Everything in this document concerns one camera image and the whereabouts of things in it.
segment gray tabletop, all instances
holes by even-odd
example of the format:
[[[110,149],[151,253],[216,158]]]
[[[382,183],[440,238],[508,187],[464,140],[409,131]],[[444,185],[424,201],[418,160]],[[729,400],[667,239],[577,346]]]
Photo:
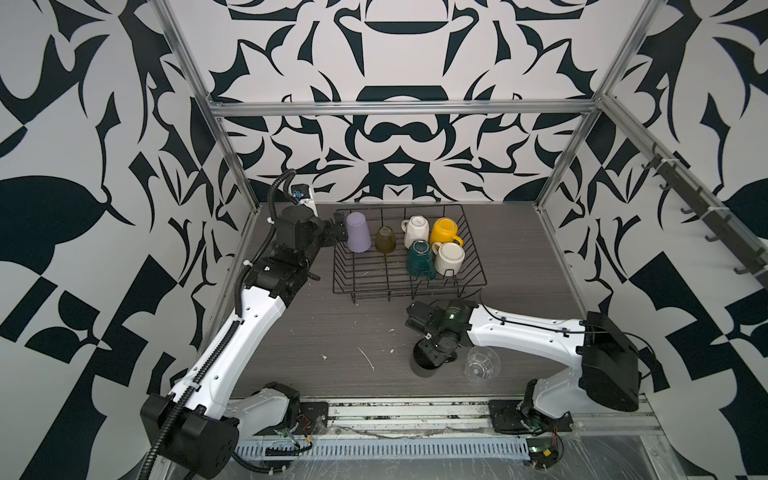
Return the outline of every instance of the gray tabletop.
[[[349,207],[320,205],[319,215],[331,218],[337,208]],[[482,292],[485,303],[531,316],[580,316],[532,204],[469,204],[464,209],[488,280]],[[250,253],[266,236],[266,215],[258,222]],[[322,279],[310,280],[270,329],[233,397],[249,396],[272,381],[305,397],[515,395],[524,392],[528,380],[563,368],[548,359],[498,349],[501,375],[477,386],[463,375],[467,349],[460,349],[458,361],[442,366],[429,379],[419,378],[409,367],[412,348],[420,339],[405,326],[410,297],[353,303],[349,295],[334,294],[333,248],[320,251],[312,271]]]

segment black wire basket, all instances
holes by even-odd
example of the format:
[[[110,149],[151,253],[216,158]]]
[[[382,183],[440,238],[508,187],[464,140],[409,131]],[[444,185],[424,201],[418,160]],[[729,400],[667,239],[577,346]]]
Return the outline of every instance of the black wire basket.
[[[371,244],[380,227],[390,227],[395,233],[396,245],[392,253],[379,253],[373,249],[353,253],[346,243],[338,243],[333,251],[333,292],[349,294],[352,301],[365,298],[392,298],[393,296],[435,295],[450,293],[464,295],[468,287],[484,286],[488,281],[480,263],[475,241],[464,215],[464,208],[458,204],[446,205],[392,205],[377,207],[355,207],[338,209],[346,218],[352,212],[366,216],[371,232]],[[458,236],[464,240],[465,259],[457,275],[443,276],[429,280],[425,276],[414,277],[406,269],[408,249],[403,244],[405,233],[400,224],[415,215],[421,215],[429,222],[430,231],[435,220],[447,217],[458,225]]]

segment black cable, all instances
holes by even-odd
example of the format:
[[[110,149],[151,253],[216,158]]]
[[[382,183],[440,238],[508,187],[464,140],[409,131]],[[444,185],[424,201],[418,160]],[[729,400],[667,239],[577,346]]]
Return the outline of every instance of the black cable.
[[[270,210],[270,215],[272,219],[277,218],[277,212],[275,210],[275,193],[277,191],[277,188],[280,186],[280,184],[287,178],[293,178],[293,176],[296,175],[296,171],[294,169],[288,169],[284,171],[275,181],[270,185],[270,189],[266,194],[266,201],[267,206]],[[263,255],[263,253],[266,251],[266,248],[270,245],[270,242],[272,241],[272,238],[275,235],[275,226],[272,225],[270,227],[270,232],[267,234],[266,239],[261,245],[261,248],[257,251],[256,255],[253,257],[253,260],[251,260],[251,263],[256,263],[259,258]],[[246,265],[243,267],[243,269],[240,271],[240,274],[237,276],[237,281],[235,283],[235,295],[234,295],[234,303],[235,303],[235,314],[243,318],[243,299],[242,299],[242,290],[243,290],[243,281],[245,280],[246,275],[250,271],[251,266]],[[229,342],[232,340],[232,337],[234,336],[235,332],[237,331],[237,327],[240,326],[240,322],[232,322],[230,324],[229,329],[227,330],[227,333],[224,334],[224,337],[221,339],[218,345],[216,345],[216,348],[213,350],[213,352],[208,356],[208,358],[205,360],[205,363],[203,366],[200,367],[200,369],[197,371],[197,374],[192,379],[193,383],[200,384],[200,381],[205,377],[205,374],[208,373],[208,370],[210,367],[216,362],[216,360],[219,358],[223,350],[227,347]],[[138,480],[148,480],[150,473],[152,473],[152,467],[154,466],[155,461],[157,460],[157,454],[160,450],[160,446],[163,445],[165,442],[166,437],[168,437],[168,433],[170,432],[171,427],[173,427],[174,423],[178,419],[179,415],[181,415],[182,411],[184,410],[184,406],[187,404],[187,401],[190,399],[192,394],[195,392],[194,386],[188,386],[186,390],[184,390],[184,393],[181,394],[181,397],[178,399],[178,401],[174,404],[173,408],[168,413],[168,416],[166,417],[165,421],[163,422],[163,425],[160,427],[160,430],[157,432],[157,437],[155,437],[154,442],[152,443],[152,446],[149,449],[149,452],[147,452],[147,456],[144,457],[144,463],[141,465],[141,470],[139,471]]]
[[[296,176],[296,171],[293,168],[289,168],[283,174],[290,173],[290,176],[286,178],[285,183],[283,184],[283,195],[288,199],[288,201],[294,205],[299,204],[299,199],[294,197],[293,194],[290,191],[290,183],[293,181],[293,178]]]
[[[482,292],[480,292],[480,304],[485,309],[485,311],[488,312],[488,315],[490,315],[493,318],[497,319],[499,322],[502,322],[502,324],[504,324],[504,323],[512,323],[513,325],[530,326],[530,327],[535,328],[535,329],[547,330],[548,332],[562,333],[563,335],[566,335],[566,334],[567,335],[578,335],[578,334],[586,335],[588,333],[623,333],[624,335],[633,336],[634,338],[639,339],[640,341],[645,343],[645,345],[648,347],[648,350],[650,351],[650,354],[654,358],[654,365],[657,365],[659,363],[659,360],[656,357],[656,352],[654,351],[654,348],[652,346],[650,346],[650,343],[646,339],[644,339],[643,337],[641,337],[639,335],[635,335],[634,333],[622,332],[621,330],[601,330],[599,332],[588,332],[587,330],[582,330],[582,331],[579,331],[579,332],[575,332],[573,330],[552,329],[552,328],[549,328],[549,327],[546,327],[546,326],[531,325],[531,324],[528,324],[528,323],[515,322],[513,320],[502,319],[501,317],[498,317],[498,316],[494,315],[493,313],[491,313],[491,310],[488,310],[488,307],[485,306],[485,303],[483,303],[483,301],[482,301]],[[647,363],[646,363],[646,366],[648,367],[648,369],[652,369],[651,366],[648,365]],[[645,376],[642,376],[640,378],[640,380],[647,378],[649,375],[650,375],[650,372],[648,372]]]
[[[289,456],[289,455],[298,455],[300,453],[308,452],[312,449],[312,442],[310,442],[309,445],[306,447],[302,447],[301,449],[294,449],[294,450],[279,450],[279,449],[264,449],[264,454],[268,455],[270,453],[274,455],[280,455],[280,456]]]
[[[553,430],[552,435],[558,440],[558,462],[562,462],[563,455],[565,455],[565,443],[560,438],[560,435],[558,435],[557,430]]]

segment white paint speck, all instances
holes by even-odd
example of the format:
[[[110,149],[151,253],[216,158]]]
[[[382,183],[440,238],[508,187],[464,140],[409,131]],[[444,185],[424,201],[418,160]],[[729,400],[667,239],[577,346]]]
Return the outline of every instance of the white paint speck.
[[[373,367],[373,364],[371,363],[371,359],[370,359],[370,358],[368,358],[368,356],[366,355],[366,353],[365,353],[365,352],[363,352],[363,350],[362,350],[360,347],[357,347],[357,349],[360,351],[360,353],[362,353],[362,356],[364,356],[364,357],[366,358],[366,360],[368,360],[368,365],[371,365],[371,370],[373,370],[373,371],[375,372],[375,371],[376,371],[376,369]]]

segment mug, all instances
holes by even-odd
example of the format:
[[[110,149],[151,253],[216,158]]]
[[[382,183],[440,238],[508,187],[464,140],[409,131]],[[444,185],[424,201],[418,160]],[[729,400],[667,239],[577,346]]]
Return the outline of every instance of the mug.
[[[459,246],[464,246],[464,240],[458,236],[458,225],[450,218],[439,218],[432,228],[432,235],[429,236],[429,242],[450,243],[456,240]]]
[[[455,243],[434,242],[435,268],[443,276],[454,276],[462,269],[464,249]]]
[[[366,252],[371,247],[371,232],[362,212],[352,212],[346,216],[346,233],[346,247],[352,252]]]
[[[410,220],[403,220],[400,228],[406,232],[406,239],[403,241],[406,248],[410,248],[411,243],[417,240],[427,240],[429,238],[429,222],[421,215],[411,217]]]
[[[376,251],[379,253],[392,253],[395,251],[395,233],[389,227],[381,227],[376,232]]]
[[[426,240],[416,240],[408,249],[406,269],[411,276],[424,275],[429,280],[437,276],[435,264],[432,262],[432,252],[429,251],[429,243]]]

